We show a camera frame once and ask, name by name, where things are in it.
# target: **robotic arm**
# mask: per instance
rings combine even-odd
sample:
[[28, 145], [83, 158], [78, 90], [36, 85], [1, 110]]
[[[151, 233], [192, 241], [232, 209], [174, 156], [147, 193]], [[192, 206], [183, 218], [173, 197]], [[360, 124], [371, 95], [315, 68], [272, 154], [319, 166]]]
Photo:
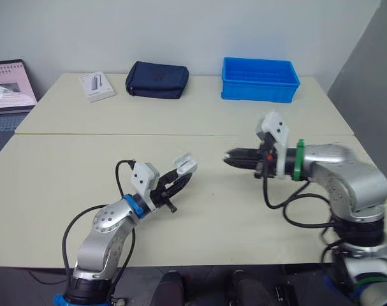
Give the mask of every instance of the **robotic arm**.
[[77, 263], [64, 296], [57, 305], [111, 305], [112, 279], [117, 271], [125, 239], [149, 213], [166, 205], [177, 209], [170, 198], [181, 191], [197, 169], [196, 161], [185, 154], [173, 163], [175, 169], [160, 177], [150, 163], [128, 162], [136, 189], [114, 204], [103, 207], [94, 217], [91, 232], [80, 247]]
[[[295, 181], [311, 180], [323, 186], [331, 210], [331, 223], [325, 227], [333, 226], [339, 238], [327, 245], [321, 257], [323, 263], [326, 252], [332, 251], [335, 275], [330, 282], [351, 300], [360, 299], [363, 306], [387, 305], [384, 175], [340, 145], [304, 145], [300, 140], [297, 148], [288, 149], [289, 129], [278, 113], [267, 114], [256, 133], [262, 140], [259, 149], [233, 149], [224, 162], [255, 170], [254, 176], [264, 180], [267, 199], [269, 177], [291, 175]], [[269, 207], [285, 210], [287, 204]]]

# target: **blue plastic bin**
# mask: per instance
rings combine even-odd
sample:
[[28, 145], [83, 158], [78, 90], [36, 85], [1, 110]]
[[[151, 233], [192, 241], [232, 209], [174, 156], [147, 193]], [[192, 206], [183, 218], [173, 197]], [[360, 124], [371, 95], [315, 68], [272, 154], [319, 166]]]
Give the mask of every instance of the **blue plastic bin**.
[[290, 103], [300, 81], [289, 61], [225, 57], [221, 97]]

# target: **navy blue pouch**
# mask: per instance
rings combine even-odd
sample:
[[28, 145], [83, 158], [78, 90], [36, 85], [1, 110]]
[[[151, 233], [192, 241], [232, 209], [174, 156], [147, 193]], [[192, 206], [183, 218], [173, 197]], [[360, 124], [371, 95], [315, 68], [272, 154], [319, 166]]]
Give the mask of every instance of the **navy blue pouch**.
[[125, 87], [132, 96], [179, 99], [185, 89], [189, 71], [183, 66], [136, 62]]

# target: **white table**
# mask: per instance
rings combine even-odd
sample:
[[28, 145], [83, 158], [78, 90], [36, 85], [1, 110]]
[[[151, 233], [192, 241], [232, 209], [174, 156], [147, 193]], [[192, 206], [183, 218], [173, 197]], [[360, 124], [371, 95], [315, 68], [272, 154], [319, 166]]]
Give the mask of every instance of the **white table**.
[[80, 75], [66, 73], [18, 127], [19, 134], [251, 135], [264, 113], [276, 110], [292, 133], [353, 135], [312, 77], [301, 77], [294, 101], [273, 103], [220, 98], [219, 76], [190, 76], [178, 100], [132, 97], [126, 75], [107, 75], [116, 96], [87, 101]]
[[[290, 145], [298, 136], [292, 135]], [[343, 143], [371, 162], [354, 136], [304, 138]], [[251, 171], [222, 162], [226, 150], [256, 144], [255, 137], [236, 136], [15, 135], [0, 153], [0, 266], [61, 267], [61, 238], [69, 221], [85, 208], [119, 199], [113, 174], [118, 160], [134, 157], [164, 173], [187, 151], [198, 171], [174, 197], [176, 214], [164, 207], [137, 227], [131, 266], [318, 262], [319, 230], [288, 224], [281, 212], [266, 208], [261, 181]], [[134, 193], [130, 174], [122, 168], [126, 193]], [[269, 186], [271, 201], [278, 203], [299, 183], [271, 180]], [[309, 191], [325, 194], [319, 186]], [[299, 201], [289, 210], [301, 222], [328, 217], [318, 200]], [[81, 219], [69, 236], [71, 265], [92, 217]], [[127, 252], [125, 246], [123, 257]]]

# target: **gray wall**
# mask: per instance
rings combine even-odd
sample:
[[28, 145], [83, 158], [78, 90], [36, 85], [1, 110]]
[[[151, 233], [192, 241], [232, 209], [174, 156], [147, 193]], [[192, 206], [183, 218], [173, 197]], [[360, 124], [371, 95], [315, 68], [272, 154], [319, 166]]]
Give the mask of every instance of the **gray wall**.
[[387, 176], [387, 0], [381, 2], [328, 95]]

